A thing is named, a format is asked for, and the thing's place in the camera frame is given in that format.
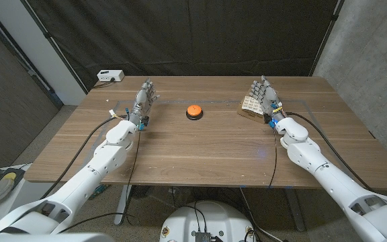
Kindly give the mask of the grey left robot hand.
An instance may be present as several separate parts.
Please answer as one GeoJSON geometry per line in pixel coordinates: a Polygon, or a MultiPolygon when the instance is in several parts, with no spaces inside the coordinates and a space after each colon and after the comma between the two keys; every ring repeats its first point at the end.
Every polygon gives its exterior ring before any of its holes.
{"type": "Polygon", "coordinates": [[[156,89],[151,79],[146,79],[136,94],[133,108],[129,113],[129,121],[135,125],[143,123],[143,120],[149,116],[153,103],[159,98],[160,95],[156,94],[156,89]]]}

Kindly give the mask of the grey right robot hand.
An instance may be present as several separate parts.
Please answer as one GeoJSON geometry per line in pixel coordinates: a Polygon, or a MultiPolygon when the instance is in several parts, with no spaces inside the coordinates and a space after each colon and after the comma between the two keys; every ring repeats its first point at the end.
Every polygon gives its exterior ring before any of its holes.
{"type": "Polygon", "coordinates": [[[253,82],[249,95],[259,102],[265,123],[275,125],[286,117],[275,89],[264,75],[260,81],[253,82]]]}

